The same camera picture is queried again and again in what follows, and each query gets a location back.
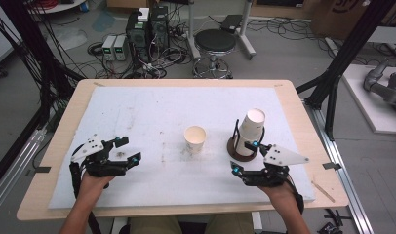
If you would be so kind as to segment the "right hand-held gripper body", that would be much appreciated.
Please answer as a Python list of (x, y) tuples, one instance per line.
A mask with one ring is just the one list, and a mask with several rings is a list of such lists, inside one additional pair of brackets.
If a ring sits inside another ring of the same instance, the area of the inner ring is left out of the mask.
[(309, 158), (277, 144), (266, 145), (268, 152), (263, 156), (264, 168), (260, 171), (246, 171), (241, 177), (247, 186), (276, 187), (288, 181), (290, 165), (305, 164)]

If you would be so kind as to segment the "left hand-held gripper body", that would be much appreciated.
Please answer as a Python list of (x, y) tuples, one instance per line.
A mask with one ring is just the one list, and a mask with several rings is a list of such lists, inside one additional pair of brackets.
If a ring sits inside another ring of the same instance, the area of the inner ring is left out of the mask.
[(118, 148), (113, 139), (105, 141), (99, 136), (92, 136), (74, 150), (71, 161), (77, 163), (82, 159), (82, 165), (90, 176), (124, 176), (128, 170), (127, 161), (110, 161), (112, 148)]

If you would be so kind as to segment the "black wire cup holder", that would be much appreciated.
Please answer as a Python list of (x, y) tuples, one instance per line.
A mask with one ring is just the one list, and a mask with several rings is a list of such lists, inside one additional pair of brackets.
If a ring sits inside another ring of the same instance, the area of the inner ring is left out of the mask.
[(245, 147), (246, 141), (262, 142), (265, 133), (265, 128), (261, 129), (261, 135), (257, 139), (247, 139), (241, 135), (239, 130), (239, 120), (236, 120), (232, 137), (228, 140), (226, 149), (231, 158), (240, 162), (250, 162), (254, 160), (257, 153)]

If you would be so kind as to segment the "stack of white paper cups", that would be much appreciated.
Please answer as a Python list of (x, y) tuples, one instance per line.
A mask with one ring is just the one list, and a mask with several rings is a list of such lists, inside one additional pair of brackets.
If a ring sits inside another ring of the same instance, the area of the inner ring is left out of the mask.
[(261, 141), (264, 132), (265, 114), (258, 108), (250, 109), (238, 132), (239, 137), (235, 140), (236, 152), (241, 156), (251, 156), (253, 151), (245, 147), (245, 142)]

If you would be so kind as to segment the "single white paper cup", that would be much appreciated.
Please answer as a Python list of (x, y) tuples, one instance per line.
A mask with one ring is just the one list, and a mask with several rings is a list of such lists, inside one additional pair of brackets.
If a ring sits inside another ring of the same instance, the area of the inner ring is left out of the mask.
[(195, 154), (202, 150), (207, 133), (200, 126), (190, 126), (184, 131), (183, 136), (186, 142), (186, 149), (190, 153)]

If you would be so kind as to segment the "person's left hand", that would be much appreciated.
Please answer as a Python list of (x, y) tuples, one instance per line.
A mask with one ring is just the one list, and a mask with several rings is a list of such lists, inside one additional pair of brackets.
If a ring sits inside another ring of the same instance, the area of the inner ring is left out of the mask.
[(113, 180), (113, 176), (95, 177), (84, 173), (80, 185), (78, 199), (83, 201), (96, 201), (104, 187)]

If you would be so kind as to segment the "white foam sheet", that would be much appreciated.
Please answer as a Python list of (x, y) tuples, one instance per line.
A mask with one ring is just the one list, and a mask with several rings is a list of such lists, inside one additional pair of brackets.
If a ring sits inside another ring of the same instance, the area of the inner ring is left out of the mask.
[[(141, 153), (102, 193), (101, 208), (264, 203), (261, 191), (232, 174), (226, 149), (236, 120), (252, 108), (266, 115), (264, 143), (297, 150), (276, 90), (261, 87), (97, 87), (70, 147), (92, 136), (128, 137), (110, 159)], [(195, 154), (183, 136), (190, 126), (207, 133)]]

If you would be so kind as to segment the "black metal clamps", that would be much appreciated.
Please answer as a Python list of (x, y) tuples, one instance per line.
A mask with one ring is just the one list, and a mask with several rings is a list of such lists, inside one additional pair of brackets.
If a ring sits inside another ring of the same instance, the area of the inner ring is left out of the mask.
[(330, 208), (326, 208), (326, 214), (324, 218), (329, 219), (323, 227), (321, 227), (317, 233), (318, 234), (347, 234), (342, 230), (344, 226), (343, 222), (345, 220), (351, 220), (351, 216), (341, 215), (338, 210), (332, 210)]

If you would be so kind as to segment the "grey bench power supply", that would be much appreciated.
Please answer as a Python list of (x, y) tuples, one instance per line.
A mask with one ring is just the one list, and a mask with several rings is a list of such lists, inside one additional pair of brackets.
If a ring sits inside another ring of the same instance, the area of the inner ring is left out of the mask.
[(114, 53), (114, 42), (116, 40), (115, 36), (107, 36), (102, 44), (102, 52), (105, 60), (116, 60)]
[(114, 51), (117, 60), (125, 60), (127, 56), (126, 37), (119, 35), (114, 42)]

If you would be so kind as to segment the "black computer tower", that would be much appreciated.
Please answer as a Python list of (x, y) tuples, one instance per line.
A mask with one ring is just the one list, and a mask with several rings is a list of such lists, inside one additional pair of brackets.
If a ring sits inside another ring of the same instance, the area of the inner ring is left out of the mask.
[(140, 11), (131, 12), (128, 17), (126, 34), (139, 58), (144, 62), (148, 62), (148, 46), (150, 43), (149, 24), (147, 21), (139, 21), (139, 16)]
[(164, 51), (169, 47), (168, 7), (157, 6), (151, 9), (150, 23), (155, 47)]

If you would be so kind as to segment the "round black stool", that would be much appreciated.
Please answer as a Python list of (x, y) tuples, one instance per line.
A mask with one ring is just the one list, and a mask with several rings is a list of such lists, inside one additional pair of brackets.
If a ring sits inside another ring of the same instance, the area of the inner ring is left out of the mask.
[(232, 79), (229, 65), (221, 57), (230, 54), (236, 45), (234, 36), (222, 29), (206, 29), (195, 35), (195, 47), (203, 57), (192, 68), (195, 78)]

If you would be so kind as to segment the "flat black device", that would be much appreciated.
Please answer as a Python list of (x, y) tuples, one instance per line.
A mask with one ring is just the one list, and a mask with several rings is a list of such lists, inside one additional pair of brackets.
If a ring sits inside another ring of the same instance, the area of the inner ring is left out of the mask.
[(242, 20), (241, 15), (227, 15), (220, 25), (220, 28), (229, 33), (234, 33)]

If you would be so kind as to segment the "brown cardboard box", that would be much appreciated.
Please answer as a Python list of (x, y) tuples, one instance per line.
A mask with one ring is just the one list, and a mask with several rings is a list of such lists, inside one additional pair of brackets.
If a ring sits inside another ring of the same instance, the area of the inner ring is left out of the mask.
[(388, 0), (321, 0), (310, 28), (316, 36), (347, 39), (373, 2)]

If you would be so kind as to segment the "aluminium floor rail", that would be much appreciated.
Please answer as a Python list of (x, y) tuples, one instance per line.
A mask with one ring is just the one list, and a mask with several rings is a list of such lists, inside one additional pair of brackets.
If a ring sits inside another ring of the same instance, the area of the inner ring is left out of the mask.
[(320, 110), (315, 110), (310, 106), (305, 106), (305, 109), (316, 128), (319, 138), (322, 140), (330, 161), (336, 165), (340, 165), (340, 168), (336, 169), (336, 174), (341, 181), (344, 191), (346, 192), (348, 198), (348, 209), (353, 218), (357, 232), (359, 234), (375, 234), (349, 176), (348, 170), (344, 165), (341, 154), (337, 148), (337, 144), (331, 140), (325, 132), (325, 116)]
[(0, 207), (19, 180), (46, 137), (46, 130), (35, 130), (25, 143), (20, 143), (20, 151), (15, 154), (14, 162), (0, 179)]

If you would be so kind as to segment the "black metal frame post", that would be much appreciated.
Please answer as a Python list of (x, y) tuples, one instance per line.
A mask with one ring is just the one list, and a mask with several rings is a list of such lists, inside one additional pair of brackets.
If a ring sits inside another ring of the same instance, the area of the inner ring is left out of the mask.
[(313, 88), (305, 103), (314, 110), (320, 110), (325, 99), (328, 100), (324, 131), (334, 141), (334, 119), (337, 105), (338, 84), (345, 70), (368, 42), (396, 0), (371, 0), (365, 13), (359, 18), (352, 32), (344, 41), (341, 49), (329, 67), (318, 77), (298, 87), (298, 94)]
[(84, 76), (69, 69), (54, 55), (37, 24), (36, 18), (40, 14), (33, 14), (28, 1), (0, 0), (1, 11), (7, 16), (7, 19), (2, 19), (0, 15), (0, 33), (13, 47), (36, 83), (40, 107), (0, 160), (0, 184), (32, 132), (41, 130), (49, 122), (52, 105), (70, 100), (77, 82), (84, 79)]

